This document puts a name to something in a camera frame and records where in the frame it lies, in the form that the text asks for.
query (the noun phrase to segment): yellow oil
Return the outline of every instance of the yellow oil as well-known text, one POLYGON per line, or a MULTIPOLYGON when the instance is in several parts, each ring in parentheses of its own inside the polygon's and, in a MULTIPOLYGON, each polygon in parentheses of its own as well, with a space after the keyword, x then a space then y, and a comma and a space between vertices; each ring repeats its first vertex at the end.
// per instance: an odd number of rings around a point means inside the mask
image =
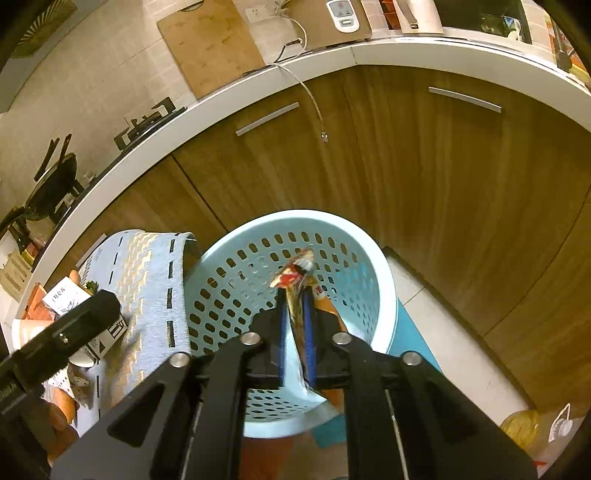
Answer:
POLYGON ((501 430, 525 450, 534 441, 539 423, 537 410, 516 411, 503 421, 501 430))

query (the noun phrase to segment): white countertop edge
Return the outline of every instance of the white countertop edge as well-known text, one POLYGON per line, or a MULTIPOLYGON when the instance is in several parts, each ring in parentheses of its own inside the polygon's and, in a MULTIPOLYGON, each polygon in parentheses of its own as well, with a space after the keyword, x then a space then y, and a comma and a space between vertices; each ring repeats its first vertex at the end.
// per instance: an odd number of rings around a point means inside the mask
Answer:
MULTIPOLYGON (((282 63, 302 81, 356 64, 421 67, 486 80, 535 98, 591 131, 591 95, 584 87, 543 61, 499 47, 449 38, 396 37, 332 48, 282 63)), ((29 280, 17 315, 23 313, 34 284, 45 284, 93 220, 142 174, 209 126, 295 84, 287 72, 267 68, 201 99, 138 145, 86 195, 56 233, 29 280)))

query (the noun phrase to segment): white floor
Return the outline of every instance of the white floor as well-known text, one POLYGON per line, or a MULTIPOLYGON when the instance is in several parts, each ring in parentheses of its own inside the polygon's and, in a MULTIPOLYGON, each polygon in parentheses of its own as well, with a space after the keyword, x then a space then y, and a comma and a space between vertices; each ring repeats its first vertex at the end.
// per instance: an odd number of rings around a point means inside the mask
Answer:
POLYGON ((527 403, 453 316, 393 257, 396 293, 444 375, 497 425, 527 403))

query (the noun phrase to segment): decorative fan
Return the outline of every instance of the decorative fan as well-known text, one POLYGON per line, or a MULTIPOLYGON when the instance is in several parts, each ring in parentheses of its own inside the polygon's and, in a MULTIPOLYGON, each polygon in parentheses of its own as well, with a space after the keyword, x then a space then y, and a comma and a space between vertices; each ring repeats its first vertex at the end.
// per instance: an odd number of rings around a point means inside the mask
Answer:
POLYGON ((12 52, 11 58, 32 57, 76 10, 78 10, 78 7, 71 0, 54 0, 33 21, 12 52))

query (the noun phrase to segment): light blue cloth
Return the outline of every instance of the light blue cloth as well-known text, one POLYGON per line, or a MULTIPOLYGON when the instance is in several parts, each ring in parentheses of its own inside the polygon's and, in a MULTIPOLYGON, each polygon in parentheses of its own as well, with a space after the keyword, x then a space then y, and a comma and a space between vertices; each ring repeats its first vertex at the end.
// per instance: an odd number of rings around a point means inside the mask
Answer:
POLYGON ((100 290, 117 295, 128 330, 84 375, 93 397, 90 409, 79 415, 80 434, 170 355, 190 352, 183 285, 187 238, 193 235, 125 230, 105 240, 86 262, 83 283, 95 281, 100 290))
MULTIPOLYGON (((435 360, 421 332, 418 331, 417 326, 399 300, 398 324, 396 325, 394 341, 388 354, 400 356, 408 350, 414 350, 420 353, 425 360, 441 371, 437 360, 435 360)), ((347 440, 345 417, 338 415, 332 420, 316 427, 312 430, 312 434, 319 448, 327 448, 335 443, 345 442, 347 440)))

